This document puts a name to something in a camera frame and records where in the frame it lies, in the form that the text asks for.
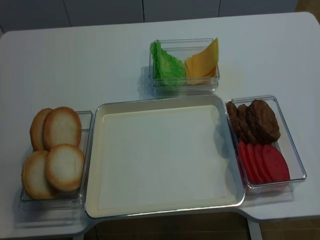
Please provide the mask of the bun half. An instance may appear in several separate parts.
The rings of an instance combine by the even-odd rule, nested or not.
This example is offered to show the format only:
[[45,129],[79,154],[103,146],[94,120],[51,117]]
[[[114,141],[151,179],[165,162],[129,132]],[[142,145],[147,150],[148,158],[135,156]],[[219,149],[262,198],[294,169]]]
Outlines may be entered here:
[[22,166],[22,186],[26,194],[33,200],[54,199],[59,193],[46,179],[45,165],[48,154],[46,150],[34,151],[26,158]]
[[70,107],[53,109],[44,119],[43,144],[47,150],[62,144],[78,147],[82,136],[82,124],[78,114]]
[[40,110],[34,117],[30,126],[29,134],[31,145],[34,151],[45,150],[43,142],[43,124],[47,115],[52,111],[52,108],[44,108]]
[[81,186],[85,163],[82,150],[71,144],[59,144],[48,153],[45,177],[61,192],[71,192]]

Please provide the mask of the green lettuce leaf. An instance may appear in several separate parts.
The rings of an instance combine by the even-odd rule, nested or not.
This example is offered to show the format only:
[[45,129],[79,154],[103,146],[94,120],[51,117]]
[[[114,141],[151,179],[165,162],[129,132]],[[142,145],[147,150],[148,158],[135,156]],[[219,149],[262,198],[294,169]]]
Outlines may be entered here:
[[184,63],[162,49],[157,39],[150,46],[153,60],[155,85],[157,87],[179,87],[185,85],[186,71]]

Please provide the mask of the clear lettuce cheese container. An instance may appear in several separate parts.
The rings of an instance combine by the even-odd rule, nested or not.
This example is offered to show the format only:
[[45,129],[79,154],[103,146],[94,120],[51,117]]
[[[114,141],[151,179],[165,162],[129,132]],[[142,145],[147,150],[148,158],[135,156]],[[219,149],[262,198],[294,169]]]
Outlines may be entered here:
[[[159,40],[161,48],[167,51],[168,54],[178,58],[185,65],[187,58],[192,58],[203,50],[205,50],[214,39],[200,38],[200,39],[180,39],[180,40]],[[169,96],[186,96],[186,95],[211,95],[214,94],[219,85],[220,72],[217,63],[215,77],[211,78],[210,84],[188,85],[187,75],[185,84],[183,86],[156,86],[154,79],[154,63],[152,59],[151,50],[149,53],[149,84],[155,95],[158,97]]]

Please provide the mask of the yellow cheese slices stack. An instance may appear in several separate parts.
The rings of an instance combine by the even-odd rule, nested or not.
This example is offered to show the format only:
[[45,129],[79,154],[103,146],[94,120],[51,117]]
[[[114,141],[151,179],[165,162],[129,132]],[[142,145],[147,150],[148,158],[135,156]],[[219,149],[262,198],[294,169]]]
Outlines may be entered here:
[[216,76],[217,63],[207,58],[189,57],[184,61],[188,85],[208,85]]

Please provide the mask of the upright yellow cheese slice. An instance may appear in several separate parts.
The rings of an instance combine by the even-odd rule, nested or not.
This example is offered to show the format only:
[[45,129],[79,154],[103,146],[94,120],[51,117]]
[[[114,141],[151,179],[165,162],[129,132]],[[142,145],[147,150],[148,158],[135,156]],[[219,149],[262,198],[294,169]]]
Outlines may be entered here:
[[213,69],[219,61],[219,40],[214,39],[210,45],[200,53],[192,56],[192,67],[197,71]]

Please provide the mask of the white rectangular metal tray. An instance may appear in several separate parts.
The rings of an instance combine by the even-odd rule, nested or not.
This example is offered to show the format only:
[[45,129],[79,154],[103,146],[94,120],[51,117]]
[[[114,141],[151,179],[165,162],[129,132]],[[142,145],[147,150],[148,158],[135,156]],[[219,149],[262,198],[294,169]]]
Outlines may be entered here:
[[199,95],[101,105],[85,211],[128,218],[240,206],[245,190],[222,99]]

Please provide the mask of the left brown meat patty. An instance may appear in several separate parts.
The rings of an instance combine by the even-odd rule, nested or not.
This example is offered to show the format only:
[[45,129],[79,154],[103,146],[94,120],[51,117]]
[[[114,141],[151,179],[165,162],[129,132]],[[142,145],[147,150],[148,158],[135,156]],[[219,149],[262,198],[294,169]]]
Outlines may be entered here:
[[232,101],[228,101],[226,104],[227,113],[232,126],[232,129],[238,138],[241,137],[242,130],[239,125],[237,107]]

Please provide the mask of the brown meat patty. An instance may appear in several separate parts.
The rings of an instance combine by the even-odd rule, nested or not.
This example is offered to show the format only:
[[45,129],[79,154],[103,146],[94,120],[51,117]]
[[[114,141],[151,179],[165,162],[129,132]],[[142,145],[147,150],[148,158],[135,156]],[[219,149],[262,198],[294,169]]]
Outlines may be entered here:
[[245,111],[245,117],[258,143],[272,144],[280,138],[276,115],[264,100],[253,100]]
[[238,138],[241,137],[242,130],[239,125],[237,107],[232,101],[228,101],[226,104],[227,113],[232,126],[232,129]]
[[245,104],[241,104],[237,107],[237,117],[238,117],[238,122],[241,127],[241,130],[245,137],[247,138],[247,142],[255,145],[258,143],[257,138],[254,136],[252,133],[251,129],[249,128],[249,125],[246,120],[246,110],[247,106]]

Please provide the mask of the middle brown meat patty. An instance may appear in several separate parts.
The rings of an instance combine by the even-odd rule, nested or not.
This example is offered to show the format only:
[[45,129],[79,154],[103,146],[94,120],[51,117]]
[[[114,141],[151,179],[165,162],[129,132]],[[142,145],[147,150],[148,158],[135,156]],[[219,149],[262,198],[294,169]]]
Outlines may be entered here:
[[241,130],[245,137],[247,138],[247,142],[255,145],[258,143],[257,138],[254,136],[252,133],[251,129],[249,128],[249,125],[246,120],[246,110],[247,106],[245,104],[241,104],[237,107],[237,117],[238,117],[238,122],[241,127]]

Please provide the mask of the right brown meat patty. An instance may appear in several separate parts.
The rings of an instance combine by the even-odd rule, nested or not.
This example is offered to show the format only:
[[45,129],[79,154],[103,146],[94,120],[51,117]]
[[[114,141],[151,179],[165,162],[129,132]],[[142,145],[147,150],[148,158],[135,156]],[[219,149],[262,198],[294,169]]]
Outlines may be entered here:
[[264,100],[253,100],[245,111],[245,117],[258,143],[272,144],[280,138],[276,115]]

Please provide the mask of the leftmost red tomato slice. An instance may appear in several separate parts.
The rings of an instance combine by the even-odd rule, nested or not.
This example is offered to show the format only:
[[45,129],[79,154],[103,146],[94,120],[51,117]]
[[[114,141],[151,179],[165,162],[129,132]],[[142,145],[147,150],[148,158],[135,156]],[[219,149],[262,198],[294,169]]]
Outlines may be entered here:
[[255,180],[254,180],[253,174],[251,172],[251,168],[250,168],[247,146],[245,145],[245,143],[243,141],[240,141],[238,143],[238,151],[239,151],[241,162],[242,162],[243,167],[245,169],[248,181],[251,184],[255,184]]

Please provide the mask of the red tomato slice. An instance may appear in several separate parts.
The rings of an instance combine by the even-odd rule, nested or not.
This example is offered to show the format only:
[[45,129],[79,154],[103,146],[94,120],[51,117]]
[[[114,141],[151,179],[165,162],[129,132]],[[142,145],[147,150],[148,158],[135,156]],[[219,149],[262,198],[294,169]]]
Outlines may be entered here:
[[239,151],[241,162],[242,162],[243,167],[245,169],[248,181],[251,184],[255,184],[255,180],[254,180],[253,174],[251,172],[251,168],[250,168],[247,146],[245,145],[245,143],[243,141],[240,141],[238,143],[238,151]]
[[263,184],[264,179],[261,177],[261,175],[259,173],[259,168],[257,165],[257,158],[255,155],[254,145],[249,143],[247,145],[247,152],[248,152],[248,158],[249,158],[249,166],[250,166],[250,170],[252,172],[253,178],[254,178],[254,183],[255,184]]
[[264,160],[263,160],[263,156],[262,156],[262,150],[263,150],[263,145],[261,144],[256,144],[253,147],[253,153],[254,153],[254,157],[255,157],[255,165],[257,168],[257,173],[259,175],[259,177],[263,180],[263,183],[270,183],[272,181],[272,179],[269,177],[269,175],[267,174],[265,167],[264,167]]
[[271,144],[262,148],[263,165],[273,182],[289,181],[290,172],[283,155]]

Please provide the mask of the clear patty tomato container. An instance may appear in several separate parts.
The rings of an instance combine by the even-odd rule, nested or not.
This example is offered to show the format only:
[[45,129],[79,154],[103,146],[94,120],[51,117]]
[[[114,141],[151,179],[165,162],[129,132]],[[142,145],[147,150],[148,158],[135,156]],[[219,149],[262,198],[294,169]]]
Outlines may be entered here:
[[279,126],[279,131],[280,131],[280,138],[276,142],[273,142],[271,144],[261,144],[261,143],[257,143],[257,144],[261,144],[263,146],[272,145],[282,154],[288,166],[290,180],[280,181],[280,182],[273,182],[271,180],[270,183],[261,183],[261,184],[252,184],[249,182],[245,168],[240,158],[238,144],[240,141],[243,141],[247,147],[247,145],[250,143],[248,143],[248,140],[246,136],[243,134],[242,129],[241,129],[241,132],[242,132],[241,136],[240,137],[236,136],[229,119],[228,111],[226,111],[227,120],[230,125],[232,140],[236,148],[235,151],[240,161],[239,169],[242,171],[243,180],[245,182],[246,193],[248,195],[290,193],[294,190],[294,188],[298,184],[306,180],[307,174],[301,162],[300,156],[297,152],[296,146],[293,142],[292,136],[290,134],[290,131],[288,129],[287,123],[284,119],[283,113],[281,111],[281,108],[279,106],[277,99],[272,95],[264,95],[264,96],[257,96],[257,97],[234,98],[229,101],[233,102],[238,109],[238,106],[242,104],[245,104],[248,107],[253,100],[264,100],[269,105],[269,107],[275,113],[278,126]]

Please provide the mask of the clear bun container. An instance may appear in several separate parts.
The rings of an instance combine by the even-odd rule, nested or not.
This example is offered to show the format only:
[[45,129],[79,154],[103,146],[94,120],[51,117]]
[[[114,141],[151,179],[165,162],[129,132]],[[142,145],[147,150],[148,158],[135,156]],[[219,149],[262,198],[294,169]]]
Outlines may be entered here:
[[84,154],[84,166],[82,171],[81,185],[71,192],[61,192],[53,199],[31,199],[24,189],[21,190],[19,207],[22,211],[51,211],[69,210],[82,208],[86,198],[88,170],[92,149],[92,122],[93,113],[91,111],[78,111],[81,121],[81,140],[79,148]]

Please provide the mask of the front red tomato slice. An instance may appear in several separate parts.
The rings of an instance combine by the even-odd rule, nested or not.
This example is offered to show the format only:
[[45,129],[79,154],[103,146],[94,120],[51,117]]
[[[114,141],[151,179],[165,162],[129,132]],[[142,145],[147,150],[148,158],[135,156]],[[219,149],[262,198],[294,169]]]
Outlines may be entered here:
[[290,172],[283,155],[271,144],[262,148],[263,165],[273,182],[289,181]]

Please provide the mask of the white table leg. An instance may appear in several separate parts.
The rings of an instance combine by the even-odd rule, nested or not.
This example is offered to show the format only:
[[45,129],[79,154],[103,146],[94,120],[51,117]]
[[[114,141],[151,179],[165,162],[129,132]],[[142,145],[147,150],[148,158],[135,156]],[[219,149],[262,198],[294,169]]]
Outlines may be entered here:
[[249,234],[251,240],[263,240],[260,225],[247,219]]

